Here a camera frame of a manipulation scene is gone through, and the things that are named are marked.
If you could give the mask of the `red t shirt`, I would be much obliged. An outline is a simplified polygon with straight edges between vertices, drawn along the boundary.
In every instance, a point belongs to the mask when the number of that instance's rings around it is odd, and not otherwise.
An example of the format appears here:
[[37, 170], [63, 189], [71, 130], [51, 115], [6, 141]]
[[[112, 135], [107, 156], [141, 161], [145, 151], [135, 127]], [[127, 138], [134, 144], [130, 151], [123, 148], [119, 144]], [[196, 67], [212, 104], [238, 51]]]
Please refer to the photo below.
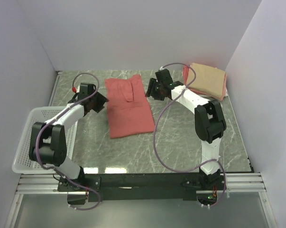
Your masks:
[[141, 75], [133, 75], [129, 79], [108, 78], [104, 82], [109, 100], [107, 116], [110, 138], [153, 132], [155, 123]]

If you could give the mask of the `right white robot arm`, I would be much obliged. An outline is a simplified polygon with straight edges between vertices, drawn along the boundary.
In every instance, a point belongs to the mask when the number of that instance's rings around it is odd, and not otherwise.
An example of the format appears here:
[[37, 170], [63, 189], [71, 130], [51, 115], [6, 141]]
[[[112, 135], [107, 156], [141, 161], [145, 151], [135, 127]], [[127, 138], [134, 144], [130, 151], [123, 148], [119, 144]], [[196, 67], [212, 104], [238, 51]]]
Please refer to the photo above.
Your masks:
[[151, 78], [146, 97], [163, 101], [166, 97], [171, 102], [161, 111], [153, 132], [153, 148], [158, 161], [168, 170], [178, 172], [168, 167], [159, 157], [156, 148], [156, 130], [160, 118], [174, 102], [178, 102], [194, 114], [194, 128], [202, 142], [202, 163], [199, 169], [199, 184], [209, 190], [219, 182], [223, 168], [219, 163], [219, 149], [224, 131], [227, 128], [221, 104], [218, 100], [209, 100], [191, 91], [179, 81], [173, 81], [168, 69], [161, 68]]

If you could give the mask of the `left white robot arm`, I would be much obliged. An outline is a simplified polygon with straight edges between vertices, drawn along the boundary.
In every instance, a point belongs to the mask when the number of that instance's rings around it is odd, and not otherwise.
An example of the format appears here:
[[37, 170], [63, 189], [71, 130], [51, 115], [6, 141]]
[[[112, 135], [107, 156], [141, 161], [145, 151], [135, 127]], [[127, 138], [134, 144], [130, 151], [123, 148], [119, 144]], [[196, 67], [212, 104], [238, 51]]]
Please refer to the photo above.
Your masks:
[[81, 83], [67, 106], [55, 117], [36, 122], [32, 126], [29, 158], [42, 164], [44, 169], [53, 169], [69, 179], [73, 190], [80, 191], [86, 185], [83, 167], [67, 156], [65, 133], [91, 110], [99, 113], [109, 100], [97, 91], [95, 84]]

